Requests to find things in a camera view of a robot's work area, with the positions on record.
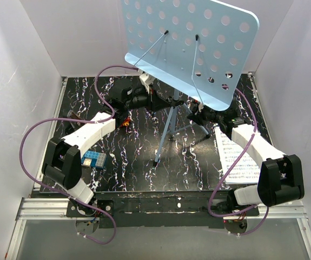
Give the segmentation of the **blue music stand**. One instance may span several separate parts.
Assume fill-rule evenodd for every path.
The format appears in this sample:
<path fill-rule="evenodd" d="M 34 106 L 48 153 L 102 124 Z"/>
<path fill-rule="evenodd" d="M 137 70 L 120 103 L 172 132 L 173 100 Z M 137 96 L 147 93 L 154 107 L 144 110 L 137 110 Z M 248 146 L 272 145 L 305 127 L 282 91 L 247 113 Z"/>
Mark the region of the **blue music stand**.
<path fill-rule="evenodd" d="M 229 108 L 260 27 L 220 1 L 122 1 L 125 60 L 216 111 Z"/>

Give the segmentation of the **white sheet music page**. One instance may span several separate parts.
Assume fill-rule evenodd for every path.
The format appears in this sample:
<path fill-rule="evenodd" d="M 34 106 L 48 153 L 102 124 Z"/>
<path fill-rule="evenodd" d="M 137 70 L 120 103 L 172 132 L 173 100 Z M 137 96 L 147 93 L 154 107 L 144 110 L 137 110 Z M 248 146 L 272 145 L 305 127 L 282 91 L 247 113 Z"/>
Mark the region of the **white sheet music page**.
<path fill-rule="evenodd" d="M 219 151 L 223 175 L 227 173 L 231 165 L 242 153 L 243 148 L 231 141 L 223 134 L 219 127 L 215 127 L 217 148 Z M 256 162 L 245 153 L 225 179 L 225 183 L 232 184 L 256 184 L 259 180 L 260 168 Z"/>

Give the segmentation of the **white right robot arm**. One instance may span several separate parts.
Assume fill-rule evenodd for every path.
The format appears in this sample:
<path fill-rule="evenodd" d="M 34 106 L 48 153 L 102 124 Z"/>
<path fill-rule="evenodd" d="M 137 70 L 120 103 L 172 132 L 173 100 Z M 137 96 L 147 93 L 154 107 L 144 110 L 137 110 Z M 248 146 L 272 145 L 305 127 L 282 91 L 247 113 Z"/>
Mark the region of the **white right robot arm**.
<path fill-rule="evenodd" d="M 286 155 L 256 132 L 256 128 L 241 117 L 238 109 L 230 107 L 216 111 L 207 106 L 194 105 L 188 119 L 203 126 L 206 122 L 218 124 L 229 140 L 239 145 L 260 169 L 256 185 L 230 190 L 223 210 L 233 212 L 248 206 L 275 205 L 302 199 L 305 195 L 300 158 Z"/>

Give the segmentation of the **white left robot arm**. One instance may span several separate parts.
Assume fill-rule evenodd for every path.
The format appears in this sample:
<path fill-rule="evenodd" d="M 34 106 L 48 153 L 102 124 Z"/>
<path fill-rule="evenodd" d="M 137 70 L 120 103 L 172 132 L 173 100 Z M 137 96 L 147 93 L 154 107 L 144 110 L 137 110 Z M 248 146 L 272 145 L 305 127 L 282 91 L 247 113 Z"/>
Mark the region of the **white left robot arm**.
<path fill-rule="evenodd" d="M 121 127 L 133 109 L 146 108 L 156 112 L 173 105 L 173 97 L 163 98 L 152 87 L 141 84 L 125 87 L 111 94 L 107 104 L 93 117 L 93 123 L 84 123 L 78 130 L 48 142 L 42 173 L 57 183 L 66 193 L 89 204 L 94 193 L 82 179 L 84 154 L 104 136 Z"/>

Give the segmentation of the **red toy brick car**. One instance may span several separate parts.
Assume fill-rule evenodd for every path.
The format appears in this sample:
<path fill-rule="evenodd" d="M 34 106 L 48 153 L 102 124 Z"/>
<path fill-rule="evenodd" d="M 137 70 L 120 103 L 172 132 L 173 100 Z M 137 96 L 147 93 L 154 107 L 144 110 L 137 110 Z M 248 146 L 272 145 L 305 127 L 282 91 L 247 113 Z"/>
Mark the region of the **red toy brick car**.
<path fill-rule="evenodd" d="M 131 121 L 131 118 L 130 117 L 127 117 L 123 123 L 120 125 L 120 127 L 128 127 L 130 125 L 130 121 Z"/>

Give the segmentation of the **blue white brick block stack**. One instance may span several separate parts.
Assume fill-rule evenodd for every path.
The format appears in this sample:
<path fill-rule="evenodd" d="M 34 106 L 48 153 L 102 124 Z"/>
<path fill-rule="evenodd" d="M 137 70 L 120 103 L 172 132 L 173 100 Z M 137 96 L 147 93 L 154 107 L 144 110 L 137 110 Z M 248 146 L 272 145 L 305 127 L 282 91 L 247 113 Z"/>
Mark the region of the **blue white brick block stack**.
<path fill-rule="evenodd" d="M 105 153 L 86 151 L 81 159 L 81 165 L 96 169 L 104 169 L 107 155 Z"/>

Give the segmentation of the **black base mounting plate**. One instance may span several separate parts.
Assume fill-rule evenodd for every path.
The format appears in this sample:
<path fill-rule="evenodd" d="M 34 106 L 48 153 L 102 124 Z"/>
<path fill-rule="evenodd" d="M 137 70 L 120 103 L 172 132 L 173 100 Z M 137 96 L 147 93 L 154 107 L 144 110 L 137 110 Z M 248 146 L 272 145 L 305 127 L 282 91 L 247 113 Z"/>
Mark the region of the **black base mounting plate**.
<path fill-rule="evenodd" d="M 222 229 L 223 219 L 208 212 L 212 191 L 96 192 L 99 209 L 107 211 L 117 227 L 205 226 Z"/>

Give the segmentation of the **aluminium rail frame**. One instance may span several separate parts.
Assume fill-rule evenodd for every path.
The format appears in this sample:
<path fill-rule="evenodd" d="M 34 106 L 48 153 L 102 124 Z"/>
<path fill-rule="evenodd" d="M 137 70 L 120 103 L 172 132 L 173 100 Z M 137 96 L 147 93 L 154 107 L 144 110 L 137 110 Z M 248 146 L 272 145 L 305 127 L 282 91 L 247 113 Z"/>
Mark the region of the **aluminium rail frame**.
<path fill-rule="evenodd" d="M 130 126 L 111 133 L 93 150 L 104 152 L 104 170 L 85 168 L 95 192 L 213 191 L 223 176 L 216 136 L 205 138 L 179 108 L 179 132 L 166 138 L 153 160 L 167 112 L 130 113 Z M 107 217 L 82 218 L 65 197 L 35 188 L 22 200 L 7 259 L 311 259 L 311 230 L 301 201 L 205 226 L 111 228 Z"/>

